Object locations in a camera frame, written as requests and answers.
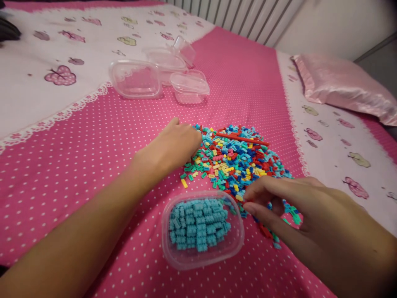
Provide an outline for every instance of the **fingernail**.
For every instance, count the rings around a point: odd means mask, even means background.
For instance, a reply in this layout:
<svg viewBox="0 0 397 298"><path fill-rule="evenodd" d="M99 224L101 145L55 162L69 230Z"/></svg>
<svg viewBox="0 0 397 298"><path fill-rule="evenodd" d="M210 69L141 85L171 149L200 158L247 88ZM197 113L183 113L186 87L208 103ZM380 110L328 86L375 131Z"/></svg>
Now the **fingernail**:
<svg viewBox="0 0 397 298"><path fill-rule="evenodd" d="M249 214L255 215L255 208L252 207L251 205L245 204L245 205L243 206L243 208L244 208L244 210L247 211Z"/></svg>

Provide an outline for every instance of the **yellow lego brick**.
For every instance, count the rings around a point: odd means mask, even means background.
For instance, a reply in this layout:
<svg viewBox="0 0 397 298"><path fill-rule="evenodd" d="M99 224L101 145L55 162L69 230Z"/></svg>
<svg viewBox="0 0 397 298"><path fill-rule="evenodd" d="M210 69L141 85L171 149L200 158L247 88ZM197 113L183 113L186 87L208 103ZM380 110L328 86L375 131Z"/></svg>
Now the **yellow lego brick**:
<svg viewBox="0 0 397 298"><path fill-rule="evenodd" d="M184 188L187 188L187 183L186 183L185 179L181 179L181 181L182 181L183 187L184 187Z"/></svg>

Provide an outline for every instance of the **pink pillow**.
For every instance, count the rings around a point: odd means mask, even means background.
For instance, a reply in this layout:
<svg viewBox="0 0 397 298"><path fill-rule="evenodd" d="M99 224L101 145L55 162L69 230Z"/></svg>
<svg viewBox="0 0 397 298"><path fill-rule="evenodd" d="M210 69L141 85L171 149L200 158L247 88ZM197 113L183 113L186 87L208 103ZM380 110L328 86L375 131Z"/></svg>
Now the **pink pillow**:
<svg viewBox="0 0 397 298"><path fill-rule="evenodd" d="M301 54L292 59L308 101L371 114L384 125L397 126L396 99L358 65L320 54Z"/></svg>

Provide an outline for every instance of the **radiator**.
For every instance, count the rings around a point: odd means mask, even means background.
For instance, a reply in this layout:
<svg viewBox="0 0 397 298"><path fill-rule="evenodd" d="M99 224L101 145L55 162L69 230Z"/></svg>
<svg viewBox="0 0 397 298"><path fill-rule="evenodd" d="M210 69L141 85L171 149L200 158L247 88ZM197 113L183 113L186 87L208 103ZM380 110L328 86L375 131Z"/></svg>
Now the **radiator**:
<svg viewBox="0 0 397 298"><path fill-rule="evenodd" d="M162 0L191 14L274 47L304 0Z"/></svg>

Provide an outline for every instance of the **plastic container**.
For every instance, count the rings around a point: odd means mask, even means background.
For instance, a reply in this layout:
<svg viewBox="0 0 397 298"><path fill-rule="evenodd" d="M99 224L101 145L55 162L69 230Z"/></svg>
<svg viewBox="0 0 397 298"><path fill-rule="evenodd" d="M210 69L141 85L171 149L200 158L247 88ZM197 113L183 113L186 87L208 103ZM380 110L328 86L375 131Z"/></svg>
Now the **plastic container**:
<svg viewBox="0 0 397 298"><path fill-rule="evenodd" d="M232 225L231 230L225 236L225 240L216 246L208 248L206 252L198 252L196 248L187 250L177 250L176 244L172 244L169 235L169 220L174 206L180 202L187 202L197 199L219 199L226 198L230 201L236 215L229 211L227 205L223 208L229 212L226 221ZM183 193L167 204L162 217L162 246L164 256L168 263L177 270L189 270L197 267L207 266L216 262L223 261L236 255L244 243L244 226L236 202L227 193L222 191L202 191Z"/></svg>
<svg viewBox="0 0 397 298"><path fill-rule="evenodd" d="M176 99L182 104L201 103L210 94L206 76L198 70L173 73L170 77Z"/></svg>
<svg viewBox="0 0 397 298"><path fill-rule="evenodd" d="M143 52L149 62L158 68L160 81L164 86L171 86L171 74L187 70L185 61L176 53L173 53L170 48L148 48L144 49Z"/></svg>
<svg viewBox="0 0 397 298"><path fill-rule="evenodd" d="M180 56L189 67L193 67L196 51L181 35L178 35L175 39L174 45L171 49L173 53Z"/></svg>
<svg viewBox="0 0 397 298"><path fill-rule="evenodd" d="M127 99L156 99L163 93L158 69L148 62L114 61L109 76L116 91Z"/></svg>

